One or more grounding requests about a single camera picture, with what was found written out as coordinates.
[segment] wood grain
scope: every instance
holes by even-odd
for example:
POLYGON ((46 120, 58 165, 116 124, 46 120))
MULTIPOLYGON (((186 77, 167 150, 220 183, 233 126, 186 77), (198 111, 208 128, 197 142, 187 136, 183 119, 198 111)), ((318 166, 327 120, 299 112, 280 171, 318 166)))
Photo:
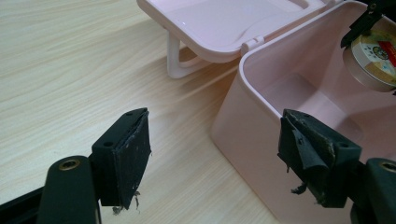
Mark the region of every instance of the wood grain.
POLYGON ((238 60, 166 74, 166 31, 135 1, 0 2, 0 203, 147 107, 140 205, 104 223, 277 223, 210 139, 238 60))

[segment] pink container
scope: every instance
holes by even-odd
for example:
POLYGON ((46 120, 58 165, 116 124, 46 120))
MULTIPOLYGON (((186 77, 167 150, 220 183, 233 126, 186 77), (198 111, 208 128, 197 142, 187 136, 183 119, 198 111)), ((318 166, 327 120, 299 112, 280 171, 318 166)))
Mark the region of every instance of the pink container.
MULTIPOLYGON (((363 148, 361 161, 396 160, 396 96, 362 86, 344 66, 340 41, 366 9, 344 2, 246 54, 212 128, 216 146, 282 223, 350 223, 322 208, 276 155, 284 108, 308 113, 363 148)), ((396 34, 388 19, 375 29, 396 34)))

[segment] black object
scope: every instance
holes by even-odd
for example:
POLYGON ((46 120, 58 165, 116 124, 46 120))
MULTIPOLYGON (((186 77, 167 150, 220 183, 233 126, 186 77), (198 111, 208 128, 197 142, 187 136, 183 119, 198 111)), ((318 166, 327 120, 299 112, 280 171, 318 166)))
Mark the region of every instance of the black object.
POLYGON ((89 158, 52 164, 44 188, 0 205, 0 223, 101 223, 98 200, 128 209, 151 153, 148 115, 146 108, 125 113, 89 158))
POLYGON ((350 46, 352 41, 358 36, 370 31, 373 25, 378 22, 383 15, 388 16, 392 20, 396 19, 396 0, 361 2, 368 4, 367 10, 349 26, 350 31, 341 40, 341 48, 350 46))
POLYGON ((304 182, 323 207, 354 202, 353 224, 396 223, 396 162, 359 161, 361 148, 319 120, 295 110, 281 118, 279 158, 304 182))

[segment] light wood surface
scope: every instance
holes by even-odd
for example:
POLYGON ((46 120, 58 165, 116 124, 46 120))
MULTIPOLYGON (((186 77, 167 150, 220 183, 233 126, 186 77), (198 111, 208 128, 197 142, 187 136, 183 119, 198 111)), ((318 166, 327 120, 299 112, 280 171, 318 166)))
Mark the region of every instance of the light wood surface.
POLYGON ((0 1, 0 203, 147 107, 140 205, 104 223, 277 223, 209 136, 237 65, 168 77, 166 31, 133 0, 0 1))

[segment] lid hinge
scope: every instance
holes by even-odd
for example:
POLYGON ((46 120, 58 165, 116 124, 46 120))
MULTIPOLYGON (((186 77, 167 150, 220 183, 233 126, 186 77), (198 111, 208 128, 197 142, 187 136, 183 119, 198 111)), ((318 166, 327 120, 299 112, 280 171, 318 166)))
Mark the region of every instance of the lid hinge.
POLYGON ((249 51, 256 49, 257 47, 263 45, 265 43, 264 36, 258 35, 253 39, 248 40, 247 42, 242 44, 241 47, 241 55, 244 56, 249 51))

